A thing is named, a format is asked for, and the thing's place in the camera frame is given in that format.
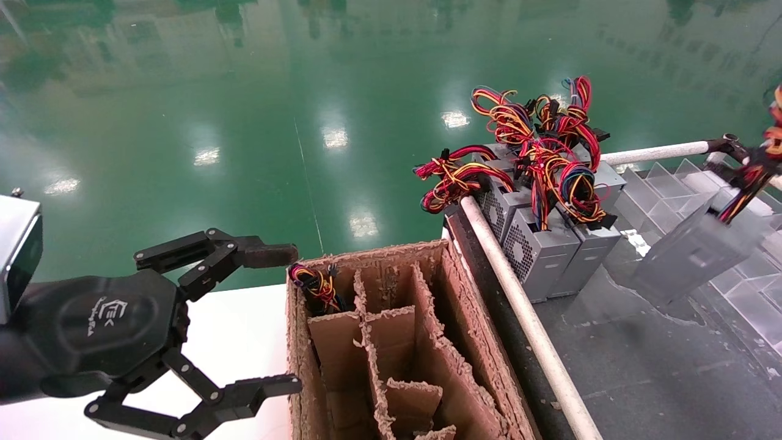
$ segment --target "power supply unit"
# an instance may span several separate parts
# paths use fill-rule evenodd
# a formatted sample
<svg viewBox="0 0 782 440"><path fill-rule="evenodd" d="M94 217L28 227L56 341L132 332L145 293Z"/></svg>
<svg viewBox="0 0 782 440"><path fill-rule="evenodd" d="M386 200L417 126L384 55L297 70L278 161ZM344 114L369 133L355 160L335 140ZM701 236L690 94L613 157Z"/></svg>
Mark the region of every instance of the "power supply unit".
<svg viewBox="0 0 782 440"><path fill-rule="evenodd" d="M508 160L487 160L484 162L513 176L513 165ZM509 193L505 187L494 178L481 179L482 192L475 201L481 207L483 217L491 226L497 241L502 243L508 233L513 214L520 207L532 205L532 191L524 186L516 186L516 191Z"/></svg>
<svg viewBox="0 0 782 440"><path fill-rule="evenodd" d="M709 212L713 200L652 245L636 267L638 293L655 307L689 294L749 258L760 244L764 228L757 216L744 211L725 225Z"/></svg>
<svg viewBox="0 0 782 440"><path fill-rule="evenodd" d="M536 231L530 207L516 209L502 250L531 302L546 301L554 283L565 271L581 241L552 210L549 231Z"/></svg>
<svg viewBox="0 0 782 440"><path fill-rule="evenodd" d="M581 244L568 263L565 271L557 280L554 288L548 294L549 298L564 297L579 293L586 286L592 274L603 264L608 254L619 242L622 236L612 226L610 229L600 228L590 230L585 225L575 225L566 214L560 214L565 219L565 224L571 228Z"/></svg>

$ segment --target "torn cardboard edge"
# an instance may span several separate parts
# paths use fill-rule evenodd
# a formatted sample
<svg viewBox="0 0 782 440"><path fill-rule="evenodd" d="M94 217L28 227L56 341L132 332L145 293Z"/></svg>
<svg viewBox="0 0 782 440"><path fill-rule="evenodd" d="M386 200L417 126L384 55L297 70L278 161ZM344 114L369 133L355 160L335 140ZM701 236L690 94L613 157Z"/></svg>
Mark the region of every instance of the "torn cardboard edge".
<svg viewBox="0 0 782 440"><path fill-rule="evenodd" d="M326 390L307 329L303 295L288 280L288 368L302 382L302 391L289 396L292 440L311 440L327 432Z"/></svg>
<svg viewBox="0 0 782 440"><path fill-rule="evenodd" d="M458 328L463 333L478 335L465 338L465 349L474 359L473 370L505 415L511 440L540 438L531 422L529 405L519 393L521 387L509 367L510 361L489 319L486 305L475 281L464 270L457 250L452 246L443 253L440 273L443 292L448 297Z"/></svg>
<svg viewBox="0 0 782 440"><path fill-rule="evenodd" d="M307 320L327 391L349 390L366 383L366 352L353 343L361 340L359 322L356 312Z"/></svg>
<svg viewBox="0 0 782 440"><path fill-rule="evenodd" d="M430 431L423 435L416 435L415 440L454 440L455 437L456 427L451 425L439 431Z"/></svg>
<svg viewBox="0 0 782 440"><path fill-rule="evenodd" d="M372 330L369 344L378 353L380 380L402 377L414 356L415 306L368 313L365 325Z"/></svg>
<svg viewBox="0 0 782 440"><path fill-rule="evenodd" d="M443 388L426 382L403 382L389 378L386 399L389 415L394 417L394 432L429 431L432 417L443 398Z"/></svg>
<svg viewBox="0 0 782 440"><path fill-rule="evenodd" d="M445 338L444 326L434 313L434 297L418 265L413 267L413 302L418 327L415 369L422 380L443 387L438 418L455 425L460 438L507 438L507 422L491 395L475 382L470 364Z"/></svg>

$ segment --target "metal rod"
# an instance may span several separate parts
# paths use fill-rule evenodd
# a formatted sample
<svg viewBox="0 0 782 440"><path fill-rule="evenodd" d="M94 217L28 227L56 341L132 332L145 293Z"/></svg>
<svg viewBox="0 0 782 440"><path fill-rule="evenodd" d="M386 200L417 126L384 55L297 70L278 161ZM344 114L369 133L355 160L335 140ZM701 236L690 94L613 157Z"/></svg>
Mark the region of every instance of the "metal rod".
<svg viewBox="0 0 782 440"><path fill-rule="evenodd" d="M475 235L478 237L483 251L486 252L489 263L492 269L494 269L494 273L497 275L497 279L500 281L508 301L511 303L513 313L527 336L529 346L532 347L533 353L535 353L535 357L551 385L551 389L554 390L554 395L557 396L562 412L565 414L573 434L576 435L578 440L602 440L603 437L597 430L597 426L584 405L581 395L573 384L573 380L565 369L565 365L562 364L562 360L551 343L543 323L538 318L537 313L535 313L532 303L529 302L522 284L516 278L511 264L505 258L500 244L494 237L494 233L488 223L486 223L475 199L467 196L461 199L461 206L464 208L467 219L475 230Z"/></svg>
<svg viewBox="0 0 782 440"><path fill-rule="evenodd" d="M703 154L707 151L708 141L686 142L675 145L654 146L642 150L604 153L600 157L600 162L616 166L633 162L645 162L646 160L661 160L671 157L689 156L691 154Z"/></svg>

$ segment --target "white table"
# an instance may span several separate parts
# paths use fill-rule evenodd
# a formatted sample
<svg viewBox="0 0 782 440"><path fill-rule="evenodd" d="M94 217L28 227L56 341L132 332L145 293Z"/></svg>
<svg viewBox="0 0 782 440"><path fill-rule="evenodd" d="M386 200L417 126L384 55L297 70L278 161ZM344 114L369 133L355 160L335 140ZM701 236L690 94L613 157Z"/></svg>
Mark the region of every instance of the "white table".
<svg viewBox="0 0 782 440"><path fill-rule="evenodd" d="M188 342L182 353L220 387L240 379L273 376L287 370L285 285L213 292L189 305ZM139 440L107 430L84 416L100 393L75 399L39 399L0 406L1 440ZM125 404L180 417L199 398L166 373ZM290 438L288 399L268 399L254 419L220 426L209 440Z"/></svg>

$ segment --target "ventilation grille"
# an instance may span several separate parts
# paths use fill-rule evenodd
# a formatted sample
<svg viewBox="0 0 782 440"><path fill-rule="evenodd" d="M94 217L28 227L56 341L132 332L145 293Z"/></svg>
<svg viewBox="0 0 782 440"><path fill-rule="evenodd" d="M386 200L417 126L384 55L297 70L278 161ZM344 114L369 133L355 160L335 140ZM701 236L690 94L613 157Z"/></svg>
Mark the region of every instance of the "ventilation grille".
<svg viewBox="0 0 782 440"><path fill-rule="evenodd" d="M486 223L489 223L494 236L497 240L502 240L502 229L505 227L505 210L500 205L497 197L494 196L494 191L483 193L480 207L483 217L486 219Z"/></svg>
<svg viewBox="0 0 782 440"><path fill-rule="evenodd" d="M516 243L521 246L523 255L517 255L514 252L514 245ZM508 262L511 263L513 272L516 273L519 281L523 282L526 280L527 275L529 275L529 270L533 266L533 247L529 245L529 241L522 232L522 229L517 225L511 225L511 228L508 230L508 236L505 237L502 248L503 251L505 251L505 256L508 257Z"/></svg>

